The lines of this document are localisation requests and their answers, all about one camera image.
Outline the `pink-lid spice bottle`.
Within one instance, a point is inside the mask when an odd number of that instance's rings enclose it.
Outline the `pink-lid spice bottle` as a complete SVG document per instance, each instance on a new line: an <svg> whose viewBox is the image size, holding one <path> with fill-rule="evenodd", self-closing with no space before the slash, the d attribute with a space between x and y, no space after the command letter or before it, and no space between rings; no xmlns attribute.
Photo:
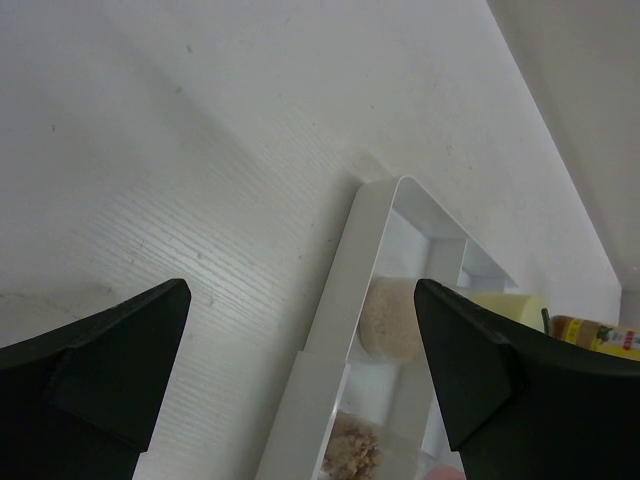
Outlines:
<svg viewBox="0 0 640 480"><path fill-rule="evenodd" d="M332 480L463 479L409 440L361 416L338 411L318 474Z"/></svg>

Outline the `yellow-lid spice bottle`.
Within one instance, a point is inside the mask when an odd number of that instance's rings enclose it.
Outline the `yellow-lid spice bottle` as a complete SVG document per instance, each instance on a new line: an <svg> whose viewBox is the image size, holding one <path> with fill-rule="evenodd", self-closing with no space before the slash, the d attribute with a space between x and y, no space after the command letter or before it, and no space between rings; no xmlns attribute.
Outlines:
<svg viewBox="0 0 640 480"><path fill-rule="evenodd" d="M369 286L358 322L358 335L372 359L407 364L424 352L414 302L416 286L417 280L411 277L379 277ZM545 331L542 311L548 302L540 296L474 292L459 286L454 291L491 312L539 332Z"/></svg>

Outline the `brown bottle yellow label left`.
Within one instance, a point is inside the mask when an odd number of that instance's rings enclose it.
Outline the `brown bottle yellow label left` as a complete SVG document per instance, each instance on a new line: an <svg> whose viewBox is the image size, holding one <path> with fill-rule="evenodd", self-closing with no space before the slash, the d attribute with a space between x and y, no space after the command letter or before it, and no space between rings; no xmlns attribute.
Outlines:
<svg viewBox="0 0 640 480"><path fill-rule="evenodd" d="M576 317L550 319L551 335L581 348L628 360L639 360L639 331Z"/></svg>

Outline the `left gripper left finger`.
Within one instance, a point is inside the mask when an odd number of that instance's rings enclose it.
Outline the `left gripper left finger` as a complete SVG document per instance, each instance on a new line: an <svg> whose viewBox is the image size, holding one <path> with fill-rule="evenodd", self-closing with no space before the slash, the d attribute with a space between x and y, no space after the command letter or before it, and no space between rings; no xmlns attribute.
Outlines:
<svg viewBox="0 0 640 480"><path fill-rule="evenodd" d="M183 279L1 350L4 479L130 479L191 302Z"/></svg>

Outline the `white three-compartment tray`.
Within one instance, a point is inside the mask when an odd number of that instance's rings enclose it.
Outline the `white three-compartment tray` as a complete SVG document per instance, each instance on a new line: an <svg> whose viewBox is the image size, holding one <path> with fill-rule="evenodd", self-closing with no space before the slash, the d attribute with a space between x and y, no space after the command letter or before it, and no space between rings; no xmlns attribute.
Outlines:
<svg viewBox="0 0 640 480"><path fill-rule="evenodd" d="M319 479L335 415L380 425L388 440L380 478L412 479L412 461L453 467L424 357L408 365L370 358L358 321L380 277L431 278L466 293L514 287L509 275L411 177L362 186L329 272L304 348L296 355L257 475Z"/></svg>

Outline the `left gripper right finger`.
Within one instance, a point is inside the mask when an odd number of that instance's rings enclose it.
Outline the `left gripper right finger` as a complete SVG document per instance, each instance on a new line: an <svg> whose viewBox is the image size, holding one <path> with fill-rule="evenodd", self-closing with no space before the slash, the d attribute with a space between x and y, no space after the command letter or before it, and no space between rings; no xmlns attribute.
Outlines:
<svg viewBox="0 0 640 480"><path fill-rule="evenodd" d="M639 365L422 279L414 303L450 448L470 479L635 479Z"/></svg>

